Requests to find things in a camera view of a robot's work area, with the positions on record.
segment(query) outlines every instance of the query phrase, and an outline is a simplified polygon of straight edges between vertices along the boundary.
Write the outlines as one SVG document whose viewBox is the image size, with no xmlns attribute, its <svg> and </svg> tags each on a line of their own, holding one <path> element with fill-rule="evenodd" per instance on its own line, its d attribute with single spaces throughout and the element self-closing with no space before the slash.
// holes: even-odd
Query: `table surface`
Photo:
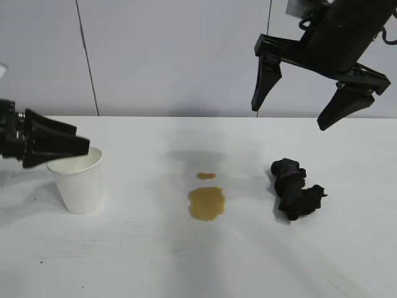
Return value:
<svg viewBox="0 0 397 298">
<path fill-rule="evenodd" d="M 45 166 L 1 160 L 0 297 L 397 297 L 397 120 L 57 119 L 104 152 L 105 201 L 69 214 Z M 295 222 L 283 157 L 329 194 Z M 206 186 L 226 197 L 212 222 L 188 212 Z"/>
</svg>

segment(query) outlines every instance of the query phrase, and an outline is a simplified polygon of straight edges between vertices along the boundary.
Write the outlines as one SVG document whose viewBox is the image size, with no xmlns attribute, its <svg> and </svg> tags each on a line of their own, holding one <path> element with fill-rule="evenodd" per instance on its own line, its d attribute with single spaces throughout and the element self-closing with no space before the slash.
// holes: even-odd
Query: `white paper cup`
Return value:
<svg viewBox="0 0 397 298">
<path fill-rule="evenodd" d="M 86 214 L 102 203 L 102 152 L 89 148 L 88 155 L 62 158 L 47 163 L 66 208 Z"/>
</svg>

